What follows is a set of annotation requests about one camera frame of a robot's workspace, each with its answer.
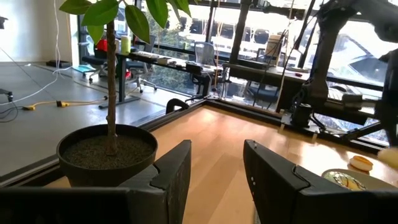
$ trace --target metal frame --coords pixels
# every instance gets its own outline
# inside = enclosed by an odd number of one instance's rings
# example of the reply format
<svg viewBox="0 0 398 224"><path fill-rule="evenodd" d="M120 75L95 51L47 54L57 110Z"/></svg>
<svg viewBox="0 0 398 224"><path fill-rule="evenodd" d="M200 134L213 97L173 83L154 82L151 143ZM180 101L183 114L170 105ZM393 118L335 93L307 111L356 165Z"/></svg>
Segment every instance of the metal frame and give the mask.
<svg viewBox="0 0 398 224"><path fill-rule="evenodd" d="M145 129L147 131L154 131L158 128L163 127L166 124L175 121L176 119L185 116L186 114L195 111L196 109L202 106L211 106L214 108L218 108L221 110L229 111L241 116L245 116L247 118L255 119L262 122L267 122L269 124L273 124L276 126L281 126L283 124L283 116L281 114L272 113L270 111L261 111L256 108L238 105L232 102L228 102L225 100L220 100L216 98L208 98L206 100L198 101L192 105L188 109L179 109L173 111L169 114L165 114L161 117L155 118L151 121L148 121L144 124L140 124L137 122L136 124L138 127ZM283 126L285 129L290 129L300 134L304 134L307 136L314 136L314 132L309 129L302 129L296 128L294 126L290 126L285 124ZM375 142L370 142L361 138L358 139L346 139L341 138L336 135L328 134L328 133L316 133L317 137L320 139L325 139L331 142L335 142L338 144L342 144L344 146L353 147L359 149L364 152L370 152L373 154L377 154L381 149L385 148L385 146L377 144ZM0 183L0 187L11 187L11 186L20 186L20 185L47 185L61 177L63 177L62 172L60 171L58 159L54 156L50 156L42 161L36 162L27 167L21 168L21 170L33 170L30 174L22 175L18 173L16 176L11 177L10 175L9 180L4 180L3 183Z"/></svg>

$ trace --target soil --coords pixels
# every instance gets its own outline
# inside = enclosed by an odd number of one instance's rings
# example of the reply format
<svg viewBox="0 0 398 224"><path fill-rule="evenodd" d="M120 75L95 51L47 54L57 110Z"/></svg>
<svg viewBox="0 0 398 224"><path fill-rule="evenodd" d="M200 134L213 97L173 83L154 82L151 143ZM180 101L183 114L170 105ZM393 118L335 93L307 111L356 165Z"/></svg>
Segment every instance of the soil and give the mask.
<svg viewBox="0 0 398 224"><path fill-rule="evenodd" d="M116 169L131 166L148 158L154 151L150 144L138 138L118 136L118 153L105 154L107 136L82 140L69 149L62 157L80 167L89 169Z"/></svg>

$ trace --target potted plant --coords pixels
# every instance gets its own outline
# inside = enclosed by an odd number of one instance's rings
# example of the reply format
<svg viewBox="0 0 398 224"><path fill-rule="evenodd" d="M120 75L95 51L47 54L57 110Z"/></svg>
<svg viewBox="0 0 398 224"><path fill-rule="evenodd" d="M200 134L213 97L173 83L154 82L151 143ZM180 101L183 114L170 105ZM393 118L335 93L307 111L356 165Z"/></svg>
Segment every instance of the potted plant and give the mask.
<svg viewBox="0 0 398 224"><path fill-rule="evenodd" d="M190 16L188 0L167 0L179 18L178 10ZM166 0L147 0L147 8L154 20L164 28L169 17ZM157 141L147 131L116 124L115 64L116 45L114 19L119 4L125 4L125 18L132 33L149 43L149 24L141 9L126 0L66 0L60 10L84 15L82 26L94 43L98 43L106 25L108 43L108 124L79 129L57 146L60 167L72 186L117 186L134 176L155 160Z"/></svg>

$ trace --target gray carpet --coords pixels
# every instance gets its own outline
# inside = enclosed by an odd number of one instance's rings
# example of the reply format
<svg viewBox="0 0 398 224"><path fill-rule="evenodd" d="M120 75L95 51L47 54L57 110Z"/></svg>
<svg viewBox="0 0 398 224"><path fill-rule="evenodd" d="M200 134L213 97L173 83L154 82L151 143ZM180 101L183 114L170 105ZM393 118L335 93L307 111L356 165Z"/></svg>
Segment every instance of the gray carpet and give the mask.
<svg viewBox="0 0 398 224"><path fill-rule="evenodd" d="M10 90L14 100L21 99L41 89L55 79L52 72L39 67L22 67L0 64L0 88ZM103 93L76 84L71 78L58 78L57 82L44 91L16 103L17 106L31 105L40 101L74 100L90 101L102 98ZM0 104L7 103L7 97L0 95ZM12 107L0 106L0 111ZM133 124L143 122L152 114L160 115L163 106L148 101L134 101L119 105L116 122ZM54 104L39 105L35 111L19 111L18 117L9 123L0 124L0 177L55 154L55 148L68 133L94 124L106 123L106 110L98 105L57 108ZM13 111L5 121L14 117Z"/></svg>

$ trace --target wooden floor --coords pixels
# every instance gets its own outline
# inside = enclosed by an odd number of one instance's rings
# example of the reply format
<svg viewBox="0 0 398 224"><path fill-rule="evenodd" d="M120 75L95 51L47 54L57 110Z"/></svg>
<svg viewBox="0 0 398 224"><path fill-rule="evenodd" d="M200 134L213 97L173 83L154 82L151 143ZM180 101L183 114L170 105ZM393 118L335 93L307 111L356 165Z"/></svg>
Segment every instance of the wooden floor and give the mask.
<svg viewBox="0 0 398 224"><path fill-rule="evenodd" d="M157 158L184 139L192 140L192 174L185 224L253 223L254 203L243 166L243 141L253 139L288 160L320 175L332 168L347 169L359 151L317 140L279 127L204 106L153 132L159 142ZM374 163L370 175L398 185L398 174ZM48 187L69 187L62 178Z"/></svg>

